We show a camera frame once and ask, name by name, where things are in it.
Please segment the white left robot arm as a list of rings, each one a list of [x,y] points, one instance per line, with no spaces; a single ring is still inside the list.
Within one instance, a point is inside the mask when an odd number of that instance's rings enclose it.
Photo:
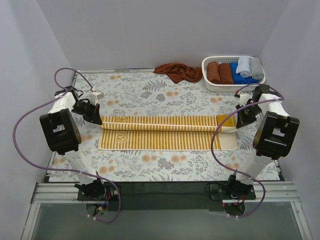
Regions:
[[[66,89],[67,92],[60,90],[54,94],[56,101],[47,114],[40,116],[40,124],[50,150],[63,156],[77,170],[79,183],[75,187],[86,197],[101,200],[106,196],[106,187],[80,150],[82,137],[72,113],[82,116],[91,124],[101,126],[103,122],[98,100],[104,94],[93,91],[89,98],[79,99],[76,88],[68,86]]]

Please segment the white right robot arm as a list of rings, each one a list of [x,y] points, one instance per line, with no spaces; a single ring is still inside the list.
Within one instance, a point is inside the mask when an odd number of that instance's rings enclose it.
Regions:
[[[236,96],[240,98],[236,128],[254,123],[257,115],[262,114],[263,119],[253,138],[253,152],[228,179],[225,192],[232,199],[247,196],[260,172],[272,161],[289,154],[300,125],[298,118],[284,110],[283,96],[269,85],[256,86],[252,96]]]

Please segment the yellow striped towel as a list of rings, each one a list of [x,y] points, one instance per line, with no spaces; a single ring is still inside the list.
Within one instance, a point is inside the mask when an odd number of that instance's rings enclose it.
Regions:
[[[99,150],[236,150],[236,120],[226,115],[104,116]]]

